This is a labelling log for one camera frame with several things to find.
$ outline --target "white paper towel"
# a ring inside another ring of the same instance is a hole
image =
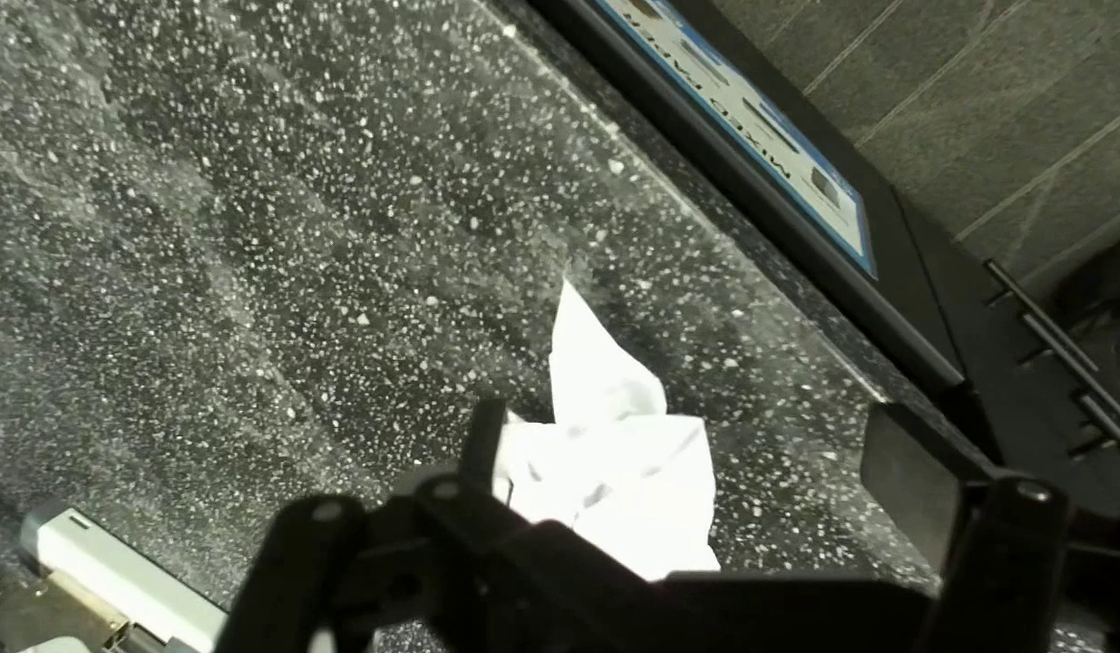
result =
[[[567,524],[643,578],[717,570],[704,421],[665,413],[660,380],[567,280],[548,364],[556,425],[508,421],[494,495],[528,521]]]

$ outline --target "screw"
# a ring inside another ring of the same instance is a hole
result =
[[[314,509],[315,522],[333,522],[340,517],[340,504],[337,501],[327,501]]]
[[[1036,481],[1019,481],[1018,488],[1023,496],[1032,501],[1044,503],[1045,501],[1052,498],[1052,492],[1040,484],[1037,484]]]
[[[459,484],[455,481],[442,481],[442,483],[435,486],[435,491],[431,492],[436,498],[451,500],[459,496]]]

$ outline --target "terrazzo countertop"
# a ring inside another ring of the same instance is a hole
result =
[[[708,421],[722,566],[932,586],[878,384],[502,13],[0,1],[0,550],[60,497],[225,605],[284,501],[547,421],[563,277]]]

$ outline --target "speckled countertop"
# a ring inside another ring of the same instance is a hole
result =
[[[708,419],[722,566],[932,582],[879,385],[502,13],[0,1],[0,542],[58,496],[225,604],[282,501],[547,419],[562,276]]]

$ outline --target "gray tile wall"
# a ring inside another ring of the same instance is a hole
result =
[[[1120,0],[713,0],[909,198],[1045,292],[1120,236]]]

